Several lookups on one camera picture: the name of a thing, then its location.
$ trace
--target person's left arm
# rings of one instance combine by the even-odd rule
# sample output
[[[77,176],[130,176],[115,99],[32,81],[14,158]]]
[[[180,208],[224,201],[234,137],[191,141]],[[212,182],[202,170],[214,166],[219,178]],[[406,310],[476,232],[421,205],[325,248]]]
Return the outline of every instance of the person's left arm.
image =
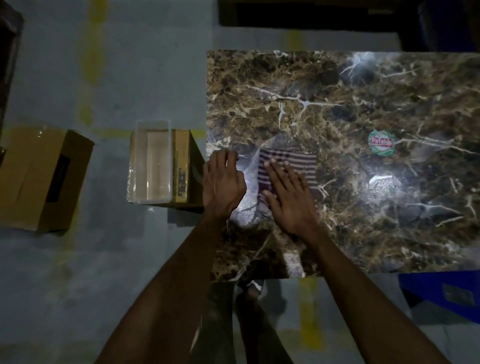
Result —
[[[236,159],[221,150],[205,164],[202,220],[130,307],[96,364],[187,362],[222,228],[247,190]]]

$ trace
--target striped cloth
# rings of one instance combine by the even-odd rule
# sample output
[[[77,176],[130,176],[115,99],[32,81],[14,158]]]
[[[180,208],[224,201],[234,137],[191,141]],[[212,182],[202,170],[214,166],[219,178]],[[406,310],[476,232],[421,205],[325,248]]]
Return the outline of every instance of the striped cloth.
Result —
[[[317,172],[316,155],[269,148],[260,149],[260,157],[258,161],[257,211],[265,217],[271,217],[272,212],[270,211],[270,207],[264,194],[260,192],[269,190],[271,193],[276,194],[264,166],[264,163],[271,158],[275,158],[279,163],[288,161],[295,172],[303,173],[305,175],[311,189],[318,188],[317,178],[315,176]]]

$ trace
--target logo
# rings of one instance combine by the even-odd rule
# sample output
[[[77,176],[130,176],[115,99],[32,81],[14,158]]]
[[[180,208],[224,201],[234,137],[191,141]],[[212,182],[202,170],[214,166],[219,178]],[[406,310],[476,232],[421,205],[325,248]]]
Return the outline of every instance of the logo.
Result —
[[[389,156],[395,150],[395,137],[386,130],[374,130],[368,136],[368,146],[379,156]]]

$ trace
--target transparent plastic bin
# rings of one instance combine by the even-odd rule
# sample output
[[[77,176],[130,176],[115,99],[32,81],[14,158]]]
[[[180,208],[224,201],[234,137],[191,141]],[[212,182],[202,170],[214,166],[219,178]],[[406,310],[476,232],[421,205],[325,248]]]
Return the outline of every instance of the transparent plastic bin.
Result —
[[[131,170],[134,204],[165,204],[172,199],[172,130],[169,121],[139,121]]]

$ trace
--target table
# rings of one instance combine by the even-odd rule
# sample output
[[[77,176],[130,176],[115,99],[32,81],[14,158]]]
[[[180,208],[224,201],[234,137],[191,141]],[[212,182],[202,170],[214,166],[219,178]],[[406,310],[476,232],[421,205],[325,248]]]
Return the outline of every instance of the table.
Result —
[[[318,212],[363,271],[477,269],[480,56],[210,51],[207,154],[238,151],[248,192],[212,280],[320,276],[255,213],[258,149],[317,155]]]

